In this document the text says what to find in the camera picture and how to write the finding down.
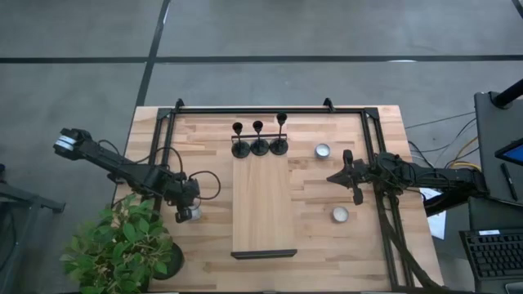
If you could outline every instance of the keyboard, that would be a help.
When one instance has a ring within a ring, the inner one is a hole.
[[[523,278],[523,228],[461,231],[474,277]]]

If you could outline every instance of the concrete floor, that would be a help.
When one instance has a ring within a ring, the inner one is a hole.
[[[0,0],[0,57],[147,56],[162,0]],[[510,0],[178,0],[159,56],[523,54],[523,19]],[[71,292],[58,257],[78,224],[112,199],[105,172],[52,152],[62,127],[123,150],[145,65],[0,64],[0,162],[10,184],[67,202],[41,211],[20,291]],[[156,65],[145,105],[400,105],[405,126],[473,111],[477,91],[501,91],[522,61]],[[421,149],[449,143],[473,116],[407,130]],[[461,136],[438,165],[476,135]],[[438,153],[427,154],[435,161]],[[479,155],[468,158],[479,163]],[[436,240],[445,284],[471,290],[457,237],[467,208]]]

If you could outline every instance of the wooden cutting board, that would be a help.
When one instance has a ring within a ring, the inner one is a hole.
[[[233,159],[233,248],[237,259],[296,253],[287,155]]]

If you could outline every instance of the black flower pot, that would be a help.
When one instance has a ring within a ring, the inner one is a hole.
[[[155,271],[153,274],[153,278],[157,279],[157,280],[164,280],[164,279],[173,277],[175,274],[177,274],[181,270],[184,262],[185,262],[185,259],[183,258],[183,252],[181,251],[180,247],[178,247],[178,245],[173,243],[171,261],[169,261],[166,264],[167,273],[162,274],[162,273]]]

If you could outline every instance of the butcher block table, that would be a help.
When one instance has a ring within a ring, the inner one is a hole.
[[[395,105],[377,107],[387,151],[412,161],[401,120]],[[128,137],[126,157],[138,160],[149,155],[159,107],[138,107]],[[180,152],[184,172],[209,170],[221,180],[220,195],[202,201],[203,216],[182,224],[175,222],[176,207],[162,203],[161,215],[186,262],[174,277],[153,280],[151,292],[253,292],[253,291],[386,291],[391,286],[383,253],[376,201],[372,185],[360,185],[364,202],[355,206],[352,190],[328,183],[325,178],[343,167],[342,152],[352,150],[354,159],[367,162],[359,115],[289,114],[283,132],[288,135],[288,180],[292,216],[294,257],[236,260],[233,248],[233,156],[232,124],[244,125],[242,135],[254,134],[252,124],[264,123],[262,134],[277,133],[275,114],[177,114],[172,147]],[[373,146],[378,149],[372,122]],[[159,146],[163,146],[165,120]],[[319,143],[330,146],[328,159],[315,158]],[[161,159],[158,152],[157,163]],[[171,170],[179,171],[176,155],[169,156]],[[216,180],[198,176],[202,197],[216,193]],[[117,188],[114,201],[131,190]],[[345,223],[334,223],[332,210],[349,211]],[[431,239],[427,216],[419,194],[405,191],[400,196],[400,214],[407,247],[418,263],[437,283],[442,284],[440,267]],[[396,271],[404,281],[400,258],[395,250]]]

